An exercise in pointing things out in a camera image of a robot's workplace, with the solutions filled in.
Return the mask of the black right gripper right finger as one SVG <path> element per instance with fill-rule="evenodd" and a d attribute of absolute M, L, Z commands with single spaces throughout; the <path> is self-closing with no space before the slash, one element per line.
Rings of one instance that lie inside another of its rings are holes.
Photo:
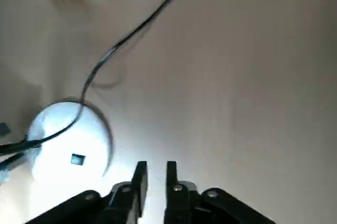
<path fill-rule="evenodd" d="M 199 193 L 196 184 L 179 181 L 177 163 L 166 168 L 165 223 L 274 223 L 223 189 Z"/>

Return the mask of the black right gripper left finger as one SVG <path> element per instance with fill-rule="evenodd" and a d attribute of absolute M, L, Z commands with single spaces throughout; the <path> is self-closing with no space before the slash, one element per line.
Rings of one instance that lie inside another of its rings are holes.
<path fill-rule="evenodd" d="M 87 190 L 28 223 L 137 223 L 147 193 L 147 162 L 139 161 L 131 181 L 115 184 L 108 195 Z"/>

